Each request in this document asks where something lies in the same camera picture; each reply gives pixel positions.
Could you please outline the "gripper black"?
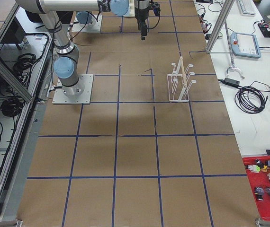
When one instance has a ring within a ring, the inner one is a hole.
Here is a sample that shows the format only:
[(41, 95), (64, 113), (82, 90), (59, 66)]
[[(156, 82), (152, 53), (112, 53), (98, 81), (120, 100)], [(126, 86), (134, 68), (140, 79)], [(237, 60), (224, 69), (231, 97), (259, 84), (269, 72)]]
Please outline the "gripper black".
[(135, 18), (138, 23), (138, 30), (141, 30), (141, 40), (147, 36), (147, 26), (145, 20), (149, 15), (149, 0), (135, 0)]

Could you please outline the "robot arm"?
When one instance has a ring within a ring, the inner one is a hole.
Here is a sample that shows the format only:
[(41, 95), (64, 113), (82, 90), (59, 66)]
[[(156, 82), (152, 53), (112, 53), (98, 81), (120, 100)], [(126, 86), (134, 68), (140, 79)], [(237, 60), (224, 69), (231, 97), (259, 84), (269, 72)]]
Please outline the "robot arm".
[(59, 58), (54, 63), (54, 71), (62, 84), (66, 96), (75, 96), (85, 90), (77, 74), (78, 47), (70, 40), (57, 15), (58, 11), (98, 11), (112, 12), (124, 16), (129, 10), (129, 0), (17, 0), (26, 11), (37, 13), (49, 33), (54, 35), (54, 44)]
[(77, 18), (77, 21), (82, 25), (94, 24), (93, 15), (91, 12), (78, 11), (76, 13), (76, 18)]

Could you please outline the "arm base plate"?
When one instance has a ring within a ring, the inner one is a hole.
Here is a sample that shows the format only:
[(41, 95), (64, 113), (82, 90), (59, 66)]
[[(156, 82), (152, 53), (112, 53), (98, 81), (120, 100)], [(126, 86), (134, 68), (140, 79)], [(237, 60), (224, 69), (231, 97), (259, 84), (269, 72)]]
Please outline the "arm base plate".
[(78, 12), (73, 22), (72, 32), (100, 33), (102, 15), (91, 15), (87, 12)]
[(65, 87), (58, 79), (57, 86), (53, 97), (55, 105), (89, 105), (93, 86), (93, 74), (80, 74), (78, 83), (73, 87)]

